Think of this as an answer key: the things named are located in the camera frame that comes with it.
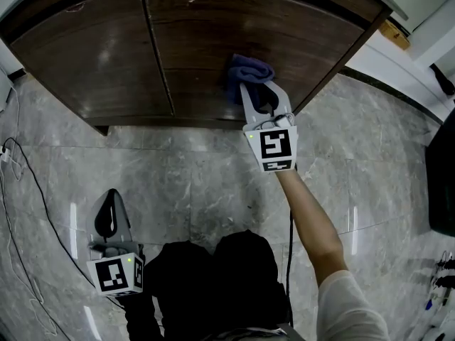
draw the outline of person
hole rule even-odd
[[[316,274],[318,340],[389,340],[385,321],[349,272],[322,206],[295,169],[276,174]],[[267,240],[247,230],[222,238],[213,255],[190,242],[164,245],[144,267],[144,292],[118,300],[131,341],[295,340],[296,333],[283,327],[289,302],[277,276]],[[164,337],[151,296],[163,314]]]

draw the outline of blue object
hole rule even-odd
[[[238,105],[242,104],[240,83],[243,82],[250,94],[253,107],[259,108],[270,103],[273,109],[278,106],[278,98],[270,90],[261,85],[273,79],[275,72],[268,65],[256,58],[234,54],[227,70],[226,96]]]

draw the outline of cabinet door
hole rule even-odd
[[[363,29],[294,0],[146,0],[178,117],[245,119],[223,94],[233,53],[263,60],[295,108]]]
[[[83,118],[171,115],[141,0],[87,0],[11,47]]]

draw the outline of marble floor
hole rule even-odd
[[[18,141],[68,248],[70,236],[76,236],[73,251],[82,269],[87,212],[104,191],[116,188],[147,260],[167,242],[190,239],[213,249],[221,237],[251,229],[269,240],[284,281],[289,208],[277,179],[259,172],[239,131],[114,127],[103,137],[32,77],[16,81],[16,89]],[[14,135],[16,110],[12,99],[0,115],[1,142]],[[439,125],[342,75],[296,120],[299,173],[341,234],[348,265],[386,319],[392,340],[406,340],[424,313],[435,260],[444,250],[455,250],[455,240],[431,232],[427,221],[424,145]],[[15,238],[45,309],[72,340],[95,340],[87,308],[102,340],[127,340],[123,312],[96,295],[59,247],[30,171],[16,181],[10,167],[2,168]],[[4,249],[8,241],[2,209]],[[46,334],[41,324],[52,327],[12,272],[28,283],[10,249],[0,251],[0,325],[17,340],[65,340],[61,332]],[[298,242],[290,283],[296,328],[315,340],[316,281]]]

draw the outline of white sleeve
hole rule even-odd
[[[331,274],[319,287],[316,327],[318,341],[390,341],[384,319],[346,270]]]

